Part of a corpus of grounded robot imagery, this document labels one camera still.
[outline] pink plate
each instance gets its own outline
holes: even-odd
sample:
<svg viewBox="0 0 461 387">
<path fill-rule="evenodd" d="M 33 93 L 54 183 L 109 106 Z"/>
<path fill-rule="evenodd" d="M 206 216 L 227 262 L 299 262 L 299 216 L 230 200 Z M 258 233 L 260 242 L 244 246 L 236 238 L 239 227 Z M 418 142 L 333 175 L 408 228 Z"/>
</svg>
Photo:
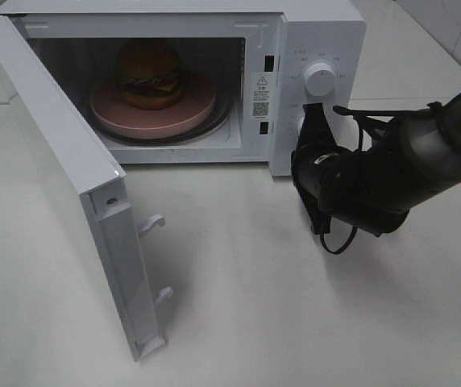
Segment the pink plate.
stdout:
<svg viewBox="0 0 461 387">
<path fill-rule="evenodd" d="M 108 131 L 132 139 L 163 139 L 189 131 L 211 113 L 216 86 L 207 78 L 191 75 L 185 79 L 180 101 L 161 110 L 130 106 L 119 95 L 116 80 L 103 82 L 91 95 L 91 108 Z"/>
</svg>

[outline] microwave door latch hook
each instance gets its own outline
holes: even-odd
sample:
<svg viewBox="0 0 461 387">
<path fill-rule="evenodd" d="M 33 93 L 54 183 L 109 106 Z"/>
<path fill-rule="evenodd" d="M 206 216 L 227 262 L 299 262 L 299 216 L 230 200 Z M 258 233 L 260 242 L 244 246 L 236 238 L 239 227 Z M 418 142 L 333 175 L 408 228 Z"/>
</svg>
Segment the microwave door latch hook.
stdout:
<svg viewBox="0 0 461 387">
<path fill-rule="evenodd" d="M 164 216 L 161 214 L 152 215 L 143 223 L 137 226 L 137 235 L 140 238 L 143 238 L 148 232 L 152 230 L 153 227 L 159 225 L 160 227 L 164 226 L 166 223 Z"/>
</svg>

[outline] control panel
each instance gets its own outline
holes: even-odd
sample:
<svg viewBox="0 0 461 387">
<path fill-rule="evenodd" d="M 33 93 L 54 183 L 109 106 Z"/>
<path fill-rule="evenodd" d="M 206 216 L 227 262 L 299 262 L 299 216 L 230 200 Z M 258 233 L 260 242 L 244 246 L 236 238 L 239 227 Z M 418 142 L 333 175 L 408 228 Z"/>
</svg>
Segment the control panel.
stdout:
<svg viewBox="0 0 461 387">
<path fill-rule="evenodd" d="M 323 104 L 339 140 L 343 118 L 332 111 L 332 106 L 348 104 L 365 27 L 361 20 L 288 23 L 281 54 L 275 138 L 270 148 L 273 175 L 289 174 L 289 155 L 297 145 L 305 104 Z"/>
</svg>

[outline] open microwave door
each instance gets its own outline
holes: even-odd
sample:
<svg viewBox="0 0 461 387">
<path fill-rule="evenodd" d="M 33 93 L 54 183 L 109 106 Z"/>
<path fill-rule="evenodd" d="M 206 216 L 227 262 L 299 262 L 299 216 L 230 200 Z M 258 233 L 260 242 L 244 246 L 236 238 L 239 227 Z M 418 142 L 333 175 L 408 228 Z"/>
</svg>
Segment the open microwave door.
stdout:
<svg viewBox="0 0 461 387">
<path fill-rule="evenodd" d="M 60 216 L 69 217 L 66 224 L 83 223 L 84 239 L 92 235 L 134 360 L 147 355 L 164 340 L 125 172 L 5 16 L 0 16 L 0 80 Z M 160 218 L 144 224 L 139 234 L 156 221 Z"/>
</svg>

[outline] white knob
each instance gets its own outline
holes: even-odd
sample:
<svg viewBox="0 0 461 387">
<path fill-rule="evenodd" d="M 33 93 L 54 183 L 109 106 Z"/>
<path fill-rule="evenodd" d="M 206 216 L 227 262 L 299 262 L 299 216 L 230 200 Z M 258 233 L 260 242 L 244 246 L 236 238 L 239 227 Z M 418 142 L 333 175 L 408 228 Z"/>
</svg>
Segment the white knob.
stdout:
<svg viewBox="0 0 461 387">
<path fill-rule="evenodd" d="M 305 88 L 315 97 L 327 95 L 334 89 L 336 70 L 325 61 L 318 61 L 307 68 L 304 74 Z"/>
</svg>

